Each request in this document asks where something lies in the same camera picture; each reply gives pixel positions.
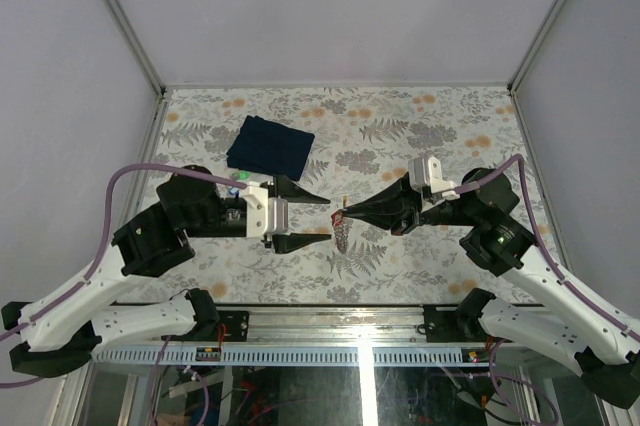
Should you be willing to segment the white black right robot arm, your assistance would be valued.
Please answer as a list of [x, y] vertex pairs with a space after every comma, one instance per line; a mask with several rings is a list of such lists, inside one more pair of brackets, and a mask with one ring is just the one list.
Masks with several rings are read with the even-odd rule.
[[528, 293], [551, 320], [519, 312], [495, 294], [474, 289], [459, 305], [458, 333], [484, 334], [534, 350], [576, 374], [601, 400], [628, 409], [639, 399], [639, 321], [602, 298], [549, 254], [536, 226], [511, 213], [516, 194], [501, 169], [475, 168], [460, 184], [436, 172], [411, 170], [371, 198], [348, 206], [345, 217], [395, 236], [419, 226], [464, 226], [459, 244], [478, 268]]

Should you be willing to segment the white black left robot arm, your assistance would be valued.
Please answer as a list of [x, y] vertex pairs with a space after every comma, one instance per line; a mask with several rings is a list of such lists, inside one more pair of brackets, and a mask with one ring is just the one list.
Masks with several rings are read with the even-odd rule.
[[66, 375], [105, 350], [137, 340], [223, 342], [225, 327], [205, 289], [191, 287], [155, 304], [116, 303], [134, 288], [193, 259], [193, 238], [257, 239], [276, 254], [330, 238], [289, 232], [290, 204], [327, 201], [286, 176], [241, 183], [196, 165], [137, 167], [169, 174], [156, 189], [157, 202], [117, 231], [105, 225], [92, 262], [52, 293], [35, 302], [2, 307], [1, 337], [19, 338], [9, 352], [11, 368], [26, 375], [27, 384]]

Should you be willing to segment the metal keyring with yellow grip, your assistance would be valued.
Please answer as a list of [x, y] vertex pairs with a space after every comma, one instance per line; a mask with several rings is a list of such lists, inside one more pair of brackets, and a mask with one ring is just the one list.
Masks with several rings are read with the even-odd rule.
[[347, 208], [347, 200], [348, 200], [348, 197], [344, 196], [343, 197], [343, 201], [342, 201], [342, 206], [338, 209], [338, 210], [341, 210], [343, 212], [344, 223], [341, 226], [337, 227], [337, 228], [334, 228], [332, 226], [332, 228], [333, 228], [333, 237], [335, 239], [336, 248], [341, 254], [346, 254], [347, 251], [348, 251], [348, 248], [349, 248], [349, 238], [348, 238], [348, 236], [349, 236], [350, 227], [347, 224], [345, 216], [344, 216], [345, 210]]

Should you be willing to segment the key with red tag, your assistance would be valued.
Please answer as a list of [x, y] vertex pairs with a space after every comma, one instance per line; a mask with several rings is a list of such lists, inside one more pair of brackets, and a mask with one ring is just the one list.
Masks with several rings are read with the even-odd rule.
[[332, 226], [334, 228], [341, 226], [344, 223], [343, 212], [341, 210], [336, 211], [335, 213], [332, 214], [331, 219], [332, 219]]

